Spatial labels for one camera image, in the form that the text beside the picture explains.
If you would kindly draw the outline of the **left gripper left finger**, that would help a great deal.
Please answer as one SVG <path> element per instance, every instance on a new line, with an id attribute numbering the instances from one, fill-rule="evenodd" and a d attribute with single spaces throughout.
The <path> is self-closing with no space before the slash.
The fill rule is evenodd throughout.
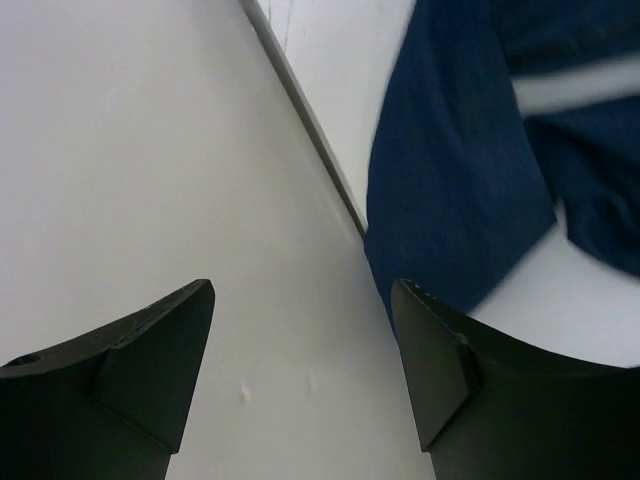
<path id="1" fill-rule="evenodd" d="M 178 453 L 215 304 L 196 280 L 1 368 L 4 479 L 163 479 Z"/>

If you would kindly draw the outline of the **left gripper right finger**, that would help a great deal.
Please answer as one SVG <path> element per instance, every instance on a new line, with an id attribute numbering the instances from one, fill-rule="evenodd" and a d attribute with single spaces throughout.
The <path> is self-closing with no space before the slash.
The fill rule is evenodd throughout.
<path id="1" fill-rule="evenodd" d="M 635 479 L 639 371 L 556 354 L 395 282 L 421 449 L 439 479 Z"/>

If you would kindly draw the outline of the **dark blue jeans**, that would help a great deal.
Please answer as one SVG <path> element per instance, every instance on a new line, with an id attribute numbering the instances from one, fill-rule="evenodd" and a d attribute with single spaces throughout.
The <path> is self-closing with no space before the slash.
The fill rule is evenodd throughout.
<path id="1" fill-rule="evenodd" d="M 384 303 L 410 280 L 478 306 L 555 225 L 639 272 L 639 96 L 520 111 L 513 81 L 639 51 L 635 1 L 418 1 L 384 96 L 364 247 Z"/>

